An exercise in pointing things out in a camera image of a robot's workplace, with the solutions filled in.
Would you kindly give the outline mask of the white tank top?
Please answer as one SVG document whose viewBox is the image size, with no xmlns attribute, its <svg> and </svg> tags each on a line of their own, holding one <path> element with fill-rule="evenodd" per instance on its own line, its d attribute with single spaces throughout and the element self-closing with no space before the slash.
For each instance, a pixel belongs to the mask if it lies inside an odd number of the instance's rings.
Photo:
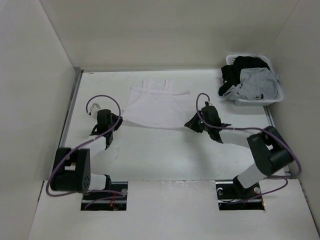
<svg viewBox="0 0 320 240">
<path fill-rule="evenodd" d="M 122 110 L 125 121 L 153 129 L 180 129 L 191 118 L 192 98 L 189 90 L 172 89 L 172 82 L 142 81 L 131 87 L 127 106 Z"/>
</svg>

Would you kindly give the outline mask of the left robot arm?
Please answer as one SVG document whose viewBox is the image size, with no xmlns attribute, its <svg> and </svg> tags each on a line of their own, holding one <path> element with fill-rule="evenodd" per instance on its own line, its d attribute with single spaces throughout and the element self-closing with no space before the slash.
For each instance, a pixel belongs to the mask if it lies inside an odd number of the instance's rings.
<svg viewBox="0 0 320 240">
<path fill-rule="evenodd" d="M 112 195 L 111 177 L 92 173 L 91 161 L 110 147 L 113 132 L 119 129 L 123 118 L 102 109 L 97 111 L 96 121 L 84 143 L 78 147 L 59 147 L 56 150 L 48 188 L 68 193 L 95 192 L 103 200 Z"/>
</svg>

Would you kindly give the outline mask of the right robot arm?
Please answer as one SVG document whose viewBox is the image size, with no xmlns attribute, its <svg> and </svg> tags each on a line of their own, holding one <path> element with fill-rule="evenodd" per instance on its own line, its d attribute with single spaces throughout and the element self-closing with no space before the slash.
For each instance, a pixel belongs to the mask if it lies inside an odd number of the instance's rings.
<svg viewBox="0 0 320 240">
<path fill-rule="evenodd" d="M 196 133 L 207 132 L 210 139 L 220 144 L 227 143 L 226 133 L 230 133 L 238 136 L 231 139 L 232 144 L 249 148 L 254 163 L 232 180 L 231 190 L 237 199 L 245 197 L 259 181 L 275 179 L 274 173 L 297 160 L 275 127 L 232 127 L 223 123 L 217 109 L 209 104 L 184 126 Z"/>
</svg>

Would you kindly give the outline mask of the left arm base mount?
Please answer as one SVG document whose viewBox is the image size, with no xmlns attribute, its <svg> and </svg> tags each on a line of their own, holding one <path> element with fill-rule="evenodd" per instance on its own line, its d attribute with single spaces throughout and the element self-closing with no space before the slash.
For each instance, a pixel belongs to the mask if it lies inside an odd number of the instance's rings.
<svg viewBox="0 0 320 240">
<path fill-rule="evenodd" d="M 82 196 L 80 210 L 91 212 L 126 211 L 128 182 L 113 182 L 110 192 L 89 192 Z"/>
</svg>

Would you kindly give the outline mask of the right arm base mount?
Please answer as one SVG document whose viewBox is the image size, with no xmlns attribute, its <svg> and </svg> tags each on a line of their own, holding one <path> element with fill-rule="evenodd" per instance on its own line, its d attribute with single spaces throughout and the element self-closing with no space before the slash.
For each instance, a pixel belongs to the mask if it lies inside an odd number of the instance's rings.
<svg viewBox="0 0 320 240">
<path fill-rule="evenodd" d="M 231 181 L 217 181 L 215 187 L 220 211 L 265 210 L 261 196 L 251 199 L 262 193 L 259 183 L 245 189 L 242 193 L 235 192 Z"/>
</svg>

